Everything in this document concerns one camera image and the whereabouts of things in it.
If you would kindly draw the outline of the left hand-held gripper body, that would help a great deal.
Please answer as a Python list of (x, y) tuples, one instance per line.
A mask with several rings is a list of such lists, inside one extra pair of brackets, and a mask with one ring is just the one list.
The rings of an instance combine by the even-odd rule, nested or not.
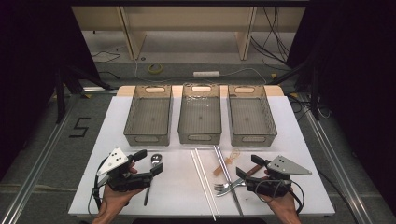
[(102, 180), (96, 180), (98, 189), (104, 185), (109, 185), (114, 191), (124, 192), (148, 188), (151, 185), (153, 177), (150, 176), (149, 172), (133, 174), (130, 171), (133, 161), (128, 161), (127, 156), (119, 147), (109, 153), (96, 173), (96, 177), (104, 176)]

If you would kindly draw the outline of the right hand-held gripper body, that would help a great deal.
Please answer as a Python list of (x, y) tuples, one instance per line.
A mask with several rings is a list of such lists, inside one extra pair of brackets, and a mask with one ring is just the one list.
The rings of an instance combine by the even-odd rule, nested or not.
[(312, 172), (303, 166), (281, 155), (269, 161), (264, 166), (268, 172), (266, 179), (247, 176), (246, 187), (248, 191), (275, 197), (283, 197), (291, 188), (291, 175), (312, 175)]

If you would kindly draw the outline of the amber plastic spoon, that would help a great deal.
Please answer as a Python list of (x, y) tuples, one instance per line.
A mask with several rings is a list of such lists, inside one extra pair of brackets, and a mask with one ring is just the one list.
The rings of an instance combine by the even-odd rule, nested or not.
[[(231, 154), (224, 159), (226, 165), (232, 164), (240, 155), (240, 151), (238, 149), (233, 149)], [(219, 165), (214, 171), (213, 175), (218, 176), (222, 172), (222, 167)]]

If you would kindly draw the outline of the metal fork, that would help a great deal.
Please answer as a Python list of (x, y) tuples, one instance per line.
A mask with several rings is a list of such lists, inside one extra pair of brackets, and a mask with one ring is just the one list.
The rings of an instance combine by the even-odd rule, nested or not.
[(225, 194), (229, 193), (231, 191), (231, 189), (234, 189), (236, 187), (243, 187), (245, 185), (246, 185), (245, 180), (242, 178), (238, 178), (232, 184), (229, 184), (229, 183), (216, 184), (214, 186), (214, 190), (217, 192), (216, 196), (221, 197), (221, 196), (224, 196)]

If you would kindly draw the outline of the metal spoon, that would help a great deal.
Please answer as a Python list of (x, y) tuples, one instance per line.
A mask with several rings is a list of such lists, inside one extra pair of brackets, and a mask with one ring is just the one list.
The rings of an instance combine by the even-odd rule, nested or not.
[[(163, 157), (163, 156), (162, 156), (161, 154), (159, 154), (159, 153), (153, 154), (153, 155), (151, 156), (151, 166), (152, 166), (152, 167), (155, 167), (156, 165), (158, 165), (158, 164), (161, 162), (162, 157)], [(144, 199), (144, 205), (147, 205), (147, 204), (148, 204), (148, 200), (149, 200), (149, 191), (150, 191), (150, 188), (147, 188), (147, 190), (146, 190), (146, 195), (145, 195), (145, 199)]]

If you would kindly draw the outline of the grey transparent bin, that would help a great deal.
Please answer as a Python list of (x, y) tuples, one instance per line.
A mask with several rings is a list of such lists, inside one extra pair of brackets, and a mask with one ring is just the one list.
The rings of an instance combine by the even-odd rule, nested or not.
[(130, 146), (168, 146), (172, 114), (170, 85), (136, 86), (123, 134)]
[(218, 84), (183, 85), (177, 131), (181, 144), (219, 144), (222, 126)]
[(233, 147), (269, 147), (277, 129), (263, 85), (229, 85), (228, 111)]

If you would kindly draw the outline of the person's left hand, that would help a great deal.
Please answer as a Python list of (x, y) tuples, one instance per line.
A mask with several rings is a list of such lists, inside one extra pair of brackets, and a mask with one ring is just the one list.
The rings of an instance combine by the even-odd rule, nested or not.
[(143, 189), (133, 189), (129, 191), (114, 191), (109, 185), (105, 186), (102, 204), (99, 214), (106, 216), (116, 216), (124, 206)]

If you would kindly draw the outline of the person's right hand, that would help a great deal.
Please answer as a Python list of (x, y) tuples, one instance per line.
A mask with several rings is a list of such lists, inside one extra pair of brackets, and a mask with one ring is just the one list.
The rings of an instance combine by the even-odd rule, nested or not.
[(272, 198), (260, 194), (259, 197), (266, 202), (270, 209), (279, 217), (296, 215), (295, 201), (291, 193), (287, 193), (283, 197)]

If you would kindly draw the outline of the white table cover sheet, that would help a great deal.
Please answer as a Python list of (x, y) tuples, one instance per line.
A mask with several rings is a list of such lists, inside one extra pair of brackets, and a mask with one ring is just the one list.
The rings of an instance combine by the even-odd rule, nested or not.
[[(247, 171), (254, 166), (250, 157), (257, 155), (269, 161), (281, 155), (310, 170), (312, 175), (294, 175), (293, 189), (304, 200), (301, 213), (305, 216), (331, 216), (334, 214), (316, 166), (307, 148), (302, 132), (285, 96), (270, 96), (269, 106), (276, 124), (277, 136), (269, 147), (241, 147), (239, 157), (228, 166), (232, 180), (237, 179), (235, 168)], [(69, 214), (77, 217), (89, 217), (97, 212), (97, 206), (91, 198), (93, 181), (100, 162), (115, 147), (126, 154), (138, 150), (131, 147), (124, 134), (128, 117), (130, 97), (114, 97), (106, 112), (103, 125), (94, 144), (91, 157), (81, 178), (76, 195), (69, 208)], [(134, 196), (121, 213), (131, 217), (210, 217), (204, 192), (196, 174), (190, 151), (199, 150), (210, 186), (225, 181), (224, 175), (214, 176), (219, 160), (212, 146), (181, 145), (177, 126), (180, 99), (173, 100), (170, 145), (167, 147), (149, 147), (148, 154), (163, 155), (163, 172), (151, 182), (148, 204), (144, 205), (143, 192)]]

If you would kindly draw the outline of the wooden table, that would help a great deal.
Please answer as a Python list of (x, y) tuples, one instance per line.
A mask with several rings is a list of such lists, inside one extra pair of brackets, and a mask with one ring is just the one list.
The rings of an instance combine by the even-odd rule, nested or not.
[[(283, 96), (284, 92), (278, 85), (264, 85), (266, 94), (268, 96)], [(134, 95), (135, 86), (121, 86), (118, 89), (118, 96), (132, 97)], [(172, 93), (176, 97), (182, 95), (183, 87), (181, 85), (174, 85), (172, 87)], [(226, 85), (220, 86), (220, 96), (225, 97), (228, 94), (228, 87)]]

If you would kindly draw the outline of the black metal stand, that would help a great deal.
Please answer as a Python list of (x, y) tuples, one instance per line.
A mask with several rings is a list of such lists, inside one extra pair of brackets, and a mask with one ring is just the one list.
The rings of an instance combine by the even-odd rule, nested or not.
[(314, 118), (316, 120), (319, 120), (318, 67), (315, 63), (315, 60), (311, 56), (309, 56), (306, 60), (304, 60), (301, 64), (297, 65), (295, 68), (292, 68), (286, 74), (282, 75), (281, 77), (277, 77), (275, 80), (271, 81), (270, 85), (280, 84), (295, 75), (310, 79), (310, 111)]
[(72, 65), (61, 66), (55, 73), (55, 90), (58, 106), (57, 123), (63, 120), (66, 113), (64, 88), (69, 89), (72, 94), (82, 94), (84, 90), (79, 82), (81, 79), (88, 79), (91, 83), (108, 91), (112, 89), (109, 84), (106, 84), (99, 78), (99, 75), (91, 75)]

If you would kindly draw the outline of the yellow tape roll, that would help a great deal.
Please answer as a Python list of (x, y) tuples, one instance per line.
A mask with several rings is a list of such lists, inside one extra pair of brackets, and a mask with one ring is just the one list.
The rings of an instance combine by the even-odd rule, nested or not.
[(163, 70), (163, 66), (161, 64), (157, 64), (157, 63), (151, 64), (148, 67), (148, 72), (152, 75), (160, 74), (162, 70)]

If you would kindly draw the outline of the white power strip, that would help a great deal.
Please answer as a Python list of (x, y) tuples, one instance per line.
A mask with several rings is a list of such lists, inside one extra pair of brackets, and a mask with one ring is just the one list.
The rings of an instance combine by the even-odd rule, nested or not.
[(219, 71), (195, 71), (192, 73), (195, 78), (217, 78), (220, 77)]

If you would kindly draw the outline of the beige wooden desk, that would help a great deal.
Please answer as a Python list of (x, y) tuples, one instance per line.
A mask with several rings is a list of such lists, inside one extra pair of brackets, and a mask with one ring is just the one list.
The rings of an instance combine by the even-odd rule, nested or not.
[(298, 30), (303, 7), (73, 7), (82, 31), (122, 31), (131, 59), (139, 56), (148, 31), (233, 32), (241, 60), (254, 32)]

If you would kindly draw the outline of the metal floor rail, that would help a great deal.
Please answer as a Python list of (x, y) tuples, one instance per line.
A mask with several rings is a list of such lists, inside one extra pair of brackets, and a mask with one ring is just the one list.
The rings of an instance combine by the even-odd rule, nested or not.
[(30, 196), (34, 192), (35, 185), (42, 175), (50, 156), (55, 149), (57, 143), (59, 142), (60, 136), (64, 130), (64, 127), (69, 120), (70, 113), (73, 111), (75, 104), (79, 99), (78, 95), (71, 95), (68, 104), (66, 105), (66, 110), (64, 116), (60, 118), (54, 125), (46, 144), (40, 151), (35, 163), (29, 166), (29, 172), (16, 190), (16, 196), (7, 208), (4, 216), (0, 219), (1, 224), (16, 224), (21, 213), (26, 206)]
[(310, 126), (320, 143), (322, 151), (332, 168), (332, 172), (339, 186), (338, 189), (342, 192), (346, 205), (350, 208), (356, 223), (373, 224), (373, 220), (370, 218), (361, 196), (347, 175), (347, 171), (340, 159), (336, 155), (328, 135), (325, 133), (318, 118), (313, 114), (314, 110), (318, 108), (318, 101), (314, 100), (313, 97), (308, 97), (306, 93), (300, 93), (299, 99), (304, 102), (310, 101), (309, 105), (304, 106), (305, 115), (307, 116), (307, 120), (309, 121)]

